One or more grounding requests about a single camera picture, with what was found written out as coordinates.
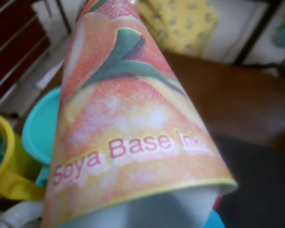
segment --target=yellow plastic cup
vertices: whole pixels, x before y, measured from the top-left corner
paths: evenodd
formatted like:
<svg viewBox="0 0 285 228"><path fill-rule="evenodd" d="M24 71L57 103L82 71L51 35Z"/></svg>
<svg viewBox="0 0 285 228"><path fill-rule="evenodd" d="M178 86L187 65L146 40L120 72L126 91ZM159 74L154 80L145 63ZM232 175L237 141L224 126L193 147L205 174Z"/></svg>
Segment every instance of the yellow plastic cup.
<svg viewBox="0 0 285 228"><path fill-rule="evenodd" d="M0 132L7 141L0 165L0 200L43 200L45 188L34 183L42 165L25 152L21 138L1 116Z"/></svg>

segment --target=teal container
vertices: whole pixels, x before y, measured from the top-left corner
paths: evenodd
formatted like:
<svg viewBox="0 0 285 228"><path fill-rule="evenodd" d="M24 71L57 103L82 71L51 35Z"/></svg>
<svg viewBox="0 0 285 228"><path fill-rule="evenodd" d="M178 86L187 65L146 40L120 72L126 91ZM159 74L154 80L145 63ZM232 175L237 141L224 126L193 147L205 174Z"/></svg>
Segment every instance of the teal container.
<svg viewBox="0 0 285 228"><path fill-rule="evenodd" d="M60 88L48 92L30 112L22 132L25 150L43 164L36 185L45 187L54 148Z"/></svg>

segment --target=orange printed paper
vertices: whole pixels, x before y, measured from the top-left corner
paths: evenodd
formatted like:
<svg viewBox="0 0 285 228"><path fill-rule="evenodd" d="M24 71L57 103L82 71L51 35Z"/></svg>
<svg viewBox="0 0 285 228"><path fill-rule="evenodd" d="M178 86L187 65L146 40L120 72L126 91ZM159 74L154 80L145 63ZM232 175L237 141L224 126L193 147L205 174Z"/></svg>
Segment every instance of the orange printed paper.
<svg viewBox="0 0 285 228"><path fill-rule="evenodd" d="M44 227L212 184L236 185L134 7L89 1L64 66Z"/></svg>

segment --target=yellow patterned fabric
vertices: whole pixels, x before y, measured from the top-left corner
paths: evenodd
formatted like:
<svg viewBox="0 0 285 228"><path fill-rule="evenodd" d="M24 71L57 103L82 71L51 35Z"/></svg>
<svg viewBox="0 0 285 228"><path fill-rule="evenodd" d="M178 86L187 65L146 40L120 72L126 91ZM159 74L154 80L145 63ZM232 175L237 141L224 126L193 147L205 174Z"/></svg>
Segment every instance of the yellow patterned fabric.
<svg viewBox="0 0 285 228"><path fill-rule="evenodd" d="M140 16L161 49L201 57L218 16L206 0L140 0Z"/></svg>

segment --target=brown table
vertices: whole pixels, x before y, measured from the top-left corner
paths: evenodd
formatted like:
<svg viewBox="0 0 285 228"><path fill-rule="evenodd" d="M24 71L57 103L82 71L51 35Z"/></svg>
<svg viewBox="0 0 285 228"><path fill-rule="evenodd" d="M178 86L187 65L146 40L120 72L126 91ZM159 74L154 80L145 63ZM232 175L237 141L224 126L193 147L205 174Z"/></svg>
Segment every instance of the brown table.
<svg viewBox="0 0 285 228"><path fill-rule="evenodd" d="M172 53L165 57L211 132L285 151L285 79ZM61 79L59 70L37 100Z"/></svg>

